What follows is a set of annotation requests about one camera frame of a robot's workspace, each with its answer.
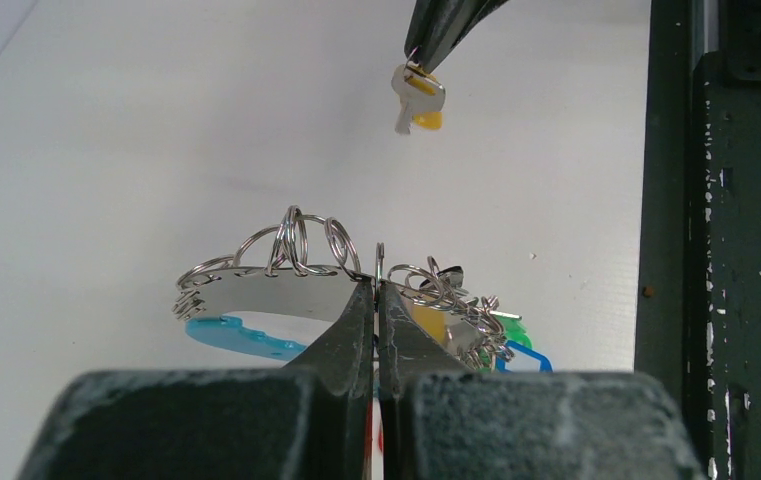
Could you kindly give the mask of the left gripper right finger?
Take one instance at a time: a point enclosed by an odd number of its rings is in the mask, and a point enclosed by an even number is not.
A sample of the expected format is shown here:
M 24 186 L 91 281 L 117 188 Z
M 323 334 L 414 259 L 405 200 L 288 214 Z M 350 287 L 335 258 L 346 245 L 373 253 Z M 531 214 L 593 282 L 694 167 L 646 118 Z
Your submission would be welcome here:
M 479 373 L 377 293 L 389 479 L 701 479 L 680 410 L 630 372 Z

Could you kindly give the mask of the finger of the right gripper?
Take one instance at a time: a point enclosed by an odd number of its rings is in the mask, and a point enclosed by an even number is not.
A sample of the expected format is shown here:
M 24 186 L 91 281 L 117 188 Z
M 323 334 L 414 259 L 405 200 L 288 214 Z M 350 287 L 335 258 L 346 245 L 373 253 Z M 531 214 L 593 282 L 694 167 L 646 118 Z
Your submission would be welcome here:
M 507 0 L 452 0 L 460 2 L 460 34 L 451 52 L 465 36 L 488 15 L 507 3 Z M 441 63 L 419 63 L 426 73 L 432 73 Z
M 417 1 L 404 42 L 404 55 L 414 63 L 442 63 L 459 34 L 459 1 Z

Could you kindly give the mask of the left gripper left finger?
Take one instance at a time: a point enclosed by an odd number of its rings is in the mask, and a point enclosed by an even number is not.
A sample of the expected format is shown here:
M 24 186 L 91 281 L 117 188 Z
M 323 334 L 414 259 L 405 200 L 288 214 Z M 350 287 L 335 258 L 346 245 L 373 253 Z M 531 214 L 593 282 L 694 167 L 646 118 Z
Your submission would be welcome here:
M 374 289 L 275 369 L 104 370 L 48 412 L 23 479 L 366 479 Z

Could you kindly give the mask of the yellow tagged key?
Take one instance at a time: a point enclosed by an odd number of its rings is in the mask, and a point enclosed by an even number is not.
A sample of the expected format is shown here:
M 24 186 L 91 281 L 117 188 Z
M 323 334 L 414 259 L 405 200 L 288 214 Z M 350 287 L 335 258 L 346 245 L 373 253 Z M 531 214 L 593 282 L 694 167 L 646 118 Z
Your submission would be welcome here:
M 413 126 L 425 130 L 439 130 L 443 126 L 442 109 L 446 90 L 431 74 L 414 61 L 415 47 L 406 61 L 399 65 L 391 79 L 392 90 L 399 98 L 400 112 L 394 130 L 399 135 L 410 135 Z

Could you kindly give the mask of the bunch of coloured tagged keys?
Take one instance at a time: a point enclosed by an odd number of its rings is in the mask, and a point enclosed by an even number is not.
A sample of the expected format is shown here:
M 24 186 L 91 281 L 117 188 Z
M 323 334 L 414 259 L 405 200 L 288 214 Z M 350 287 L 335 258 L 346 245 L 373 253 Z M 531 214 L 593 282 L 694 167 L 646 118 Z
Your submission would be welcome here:
M 398 264 L 386 281 L 402 297 L 416 325 L 451 356 L 481 372 L 551 372 L 550 359 L 534 349 L 517 314 L 499 309 L 499 299 L 476 296 L 464 288 L 460 266 L 440 268 Z

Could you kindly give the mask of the blue handled metal keyring holder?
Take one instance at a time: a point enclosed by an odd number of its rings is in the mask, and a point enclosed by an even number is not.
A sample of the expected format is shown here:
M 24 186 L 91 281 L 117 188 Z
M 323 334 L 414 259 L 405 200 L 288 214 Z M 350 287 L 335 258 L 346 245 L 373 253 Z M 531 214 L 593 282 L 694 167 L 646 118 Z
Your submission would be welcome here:
M 359 288 L 374 294 L 377 285 L 339 220 L 292 205 L 235 252 L 182 274 L 171 313 L 201 344 L 290 361 L 339 319 Z

